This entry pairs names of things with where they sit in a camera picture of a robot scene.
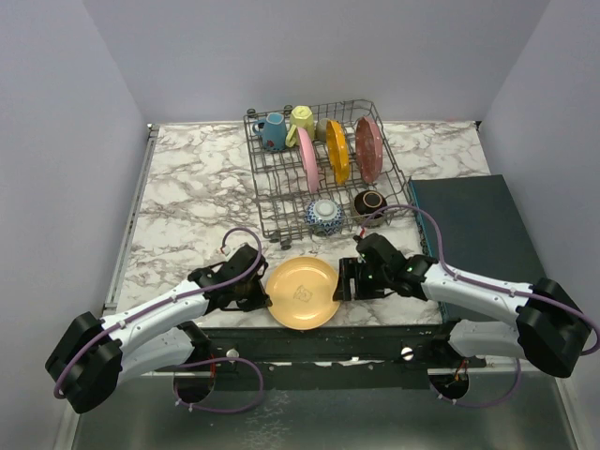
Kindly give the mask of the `tan bear print plate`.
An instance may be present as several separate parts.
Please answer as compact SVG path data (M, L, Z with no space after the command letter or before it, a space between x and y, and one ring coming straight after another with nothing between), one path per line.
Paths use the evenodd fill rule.
M338 271L316 257L295 257L278 265L266 283L273 318L293 330L329 322L340 303L334 299Z

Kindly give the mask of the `red blue patterned bowl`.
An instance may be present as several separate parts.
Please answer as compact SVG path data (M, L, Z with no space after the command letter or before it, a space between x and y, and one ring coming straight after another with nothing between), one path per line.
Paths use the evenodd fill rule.
M319 199L312 201L306 211L306 223L311 234L331 236L341 231L343 210L334 201Z

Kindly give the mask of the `dark brown patterned bowl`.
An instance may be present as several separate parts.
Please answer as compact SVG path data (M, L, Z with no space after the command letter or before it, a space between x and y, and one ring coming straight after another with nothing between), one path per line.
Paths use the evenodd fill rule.
M379 191L363 190L356 194L352 200L352 218L357 224L361 225L370 214L386 205L387 201Z

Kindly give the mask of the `grey wire dish rack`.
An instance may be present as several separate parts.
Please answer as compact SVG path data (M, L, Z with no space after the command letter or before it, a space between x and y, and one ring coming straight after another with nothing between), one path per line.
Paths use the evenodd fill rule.
M383 121L375 104L367 99L351 99L314 104L310 107L315 120L333 119L340 123L349 147L350 175L342 185L335 181L325 142L316 140L313 149L317 163L318 190L308 190L308 176L303 167L301 151L295 146L282 151L263 148L262 138L255 133L261 125L255 123L267 117L267 111L249 108L244 116L247 150L255 187L262 235L272 243L287 249L293 240L311 236L317 231L308 225L306 212L311 202L326 198L336 202L343 211L341 229L349 231L356 223L351 212L354 197L361 191L380 192L387 203L405 203L409 199L407 178L399 168L383 129ZM382 134L382 172L376 181L362 179L355 157L355 130L361 117L372 119Z

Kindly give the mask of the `plain pink plate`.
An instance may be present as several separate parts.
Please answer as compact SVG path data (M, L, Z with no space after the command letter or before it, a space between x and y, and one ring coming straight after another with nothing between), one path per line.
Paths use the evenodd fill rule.
M311 194L314 194L319 189L320 181L312 140L303 127L298 127L296 129L296 136L303 161L303 167L307 176L307 188Z

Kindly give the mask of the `pink dotted plate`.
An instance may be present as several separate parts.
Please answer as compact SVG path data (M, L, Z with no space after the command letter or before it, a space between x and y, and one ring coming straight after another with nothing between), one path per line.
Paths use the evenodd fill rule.
M362 179L374 183L383 168L383 137L375 121L363 116L357 121L355 154Z

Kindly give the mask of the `small grey mug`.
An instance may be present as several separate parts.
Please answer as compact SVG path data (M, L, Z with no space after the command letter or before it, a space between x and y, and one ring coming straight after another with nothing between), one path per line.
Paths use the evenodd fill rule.
M318 141L325 143L326 142L326 130L327 124L329 122L328 118L321 118L317 121L315 127L315 135Z

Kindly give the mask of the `blue mug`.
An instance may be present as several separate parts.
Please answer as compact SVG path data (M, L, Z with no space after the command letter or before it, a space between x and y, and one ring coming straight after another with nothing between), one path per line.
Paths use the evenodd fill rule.
M260 137L263 150L280 152L286 148L287 128L282 113L270 112L252 124L252 131Z

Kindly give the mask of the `yellow cream mug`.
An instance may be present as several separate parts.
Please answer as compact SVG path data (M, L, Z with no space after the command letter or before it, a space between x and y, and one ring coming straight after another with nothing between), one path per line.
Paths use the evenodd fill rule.
M315 139L315 121L313 112L309 106L298 105L292 109L290 115L290 128L285 139L287 147L294 147L297 145L297 130L299 128L303 128L312 141Z

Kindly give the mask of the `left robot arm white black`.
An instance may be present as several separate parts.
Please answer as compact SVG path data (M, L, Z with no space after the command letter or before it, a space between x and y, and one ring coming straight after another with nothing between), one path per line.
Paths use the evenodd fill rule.
M252 311L268 303L261 279L268 264L248 245L223 262L193 270L157 298L124 312L77 316L45 363L53 394L87 413L126 381L146 372L201 368L215 345L195 320L215 310Z

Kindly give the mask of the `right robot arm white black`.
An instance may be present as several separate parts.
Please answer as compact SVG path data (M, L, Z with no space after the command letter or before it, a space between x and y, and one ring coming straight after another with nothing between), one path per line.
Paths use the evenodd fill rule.
M571 376L593 330L564 288L542 277L534 284L461 272L421 254L405 257L384 236L357 235L355 258L339 261L333 298L372 300L396 293L451 304L489 318L456 322L431 344L433 360L450 368L463 357L499 355L528 360L556 378Z

